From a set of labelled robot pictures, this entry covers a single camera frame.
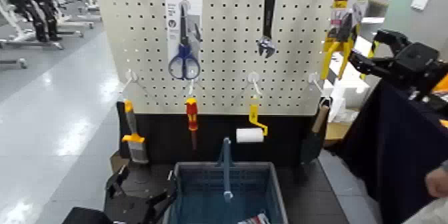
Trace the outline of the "person's bare hand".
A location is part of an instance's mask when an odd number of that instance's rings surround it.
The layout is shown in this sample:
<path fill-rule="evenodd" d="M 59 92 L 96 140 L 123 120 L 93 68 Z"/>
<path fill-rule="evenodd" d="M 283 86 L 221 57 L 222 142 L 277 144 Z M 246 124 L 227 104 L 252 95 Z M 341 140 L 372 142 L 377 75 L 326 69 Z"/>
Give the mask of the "person's bare hand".
<path fill-rule="evenodd" d="M 446 197 L 447 171 L 443 167 L 432 170 L 425 176 L 425 185 L 430 196 L 436 198 Z"/>

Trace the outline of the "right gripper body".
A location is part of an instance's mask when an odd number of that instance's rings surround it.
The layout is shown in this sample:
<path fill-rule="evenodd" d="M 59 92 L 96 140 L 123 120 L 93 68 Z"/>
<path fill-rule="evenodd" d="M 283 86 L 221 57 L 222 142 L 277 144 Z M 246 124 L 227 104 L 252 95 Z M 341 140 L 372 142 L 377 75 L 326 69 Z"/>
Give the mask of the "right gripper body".
<path fill-rule="evenodd" d="M 415 86 L 417 80 L 438 57 L 438 50 L 423 43 L 414 42 L 406 46 L 395 56 L 400 84 L 404 87 Z"/>

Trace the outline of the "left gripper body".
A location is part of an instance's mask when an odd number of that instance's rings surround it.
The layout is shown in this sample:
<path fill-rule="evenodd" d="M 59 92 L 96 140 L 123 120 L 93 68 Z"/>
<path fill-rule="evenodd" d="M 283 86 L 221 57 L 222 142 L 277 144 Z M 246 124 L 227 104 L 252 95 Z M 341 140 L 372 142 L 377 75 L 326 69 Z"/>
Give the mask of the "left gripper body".
<path fill-rule="evenodd" d="M 123 223 L 154 223 L 154 208 L 151 204 L 152 196 L 136 197 L 119 194 L 105 196 L 105 214 L 111 221 Z"/>

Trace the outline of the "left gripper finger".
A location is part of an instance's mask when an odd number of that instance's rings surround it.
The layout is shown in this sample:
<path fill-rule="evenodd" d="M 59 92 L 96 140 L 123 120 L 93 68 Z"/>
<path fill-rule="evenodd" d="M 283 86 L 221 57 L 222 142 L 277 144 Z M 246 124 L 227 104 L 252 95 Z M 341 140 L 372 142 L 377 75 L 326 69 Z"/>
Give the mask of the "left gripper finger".
<path fill-rule="evenodd" d="M 177 198 L 177 181 L 171 180 L 162 193 L 146 200 L 145 224 L 158 223 Z"/>
<path fill-rule="evenodd" d="M 122 165 L 112 176 L 107 180 L 105 191 L 106 196 L 109 199 L 113 199 L 115 196 L 124 195 L 125 192 L 122 188 L 123 182 L 129 176 L 129 168 L 126 165 Z"/>

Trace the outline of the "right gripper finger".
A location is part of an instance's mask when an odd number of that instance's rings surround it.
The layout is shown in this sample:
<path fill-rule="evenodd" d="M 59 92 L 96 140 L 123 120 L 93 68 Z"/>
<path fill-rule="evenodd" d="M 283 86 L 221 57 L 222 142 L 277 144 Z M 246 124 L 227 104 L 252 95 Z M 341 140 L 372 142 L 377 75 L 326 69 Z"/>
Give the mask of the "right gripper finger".
<path fill-rule="evenodd" d="M 400 52 L 411 44 L 406 35 L 388 29 L 378 30 L 373 40 L 374 42 L 388 45 L 392 52 Z"/>
<path fill-rule="evenodd" d="M 367 58 L 358 50 L 352 50 L 349 54 L 349 62 L 358 72 L 381 78 L 400 78 L 401 75 L 394 67 L 400 58 L 401 53 L 386 58 Z"/>

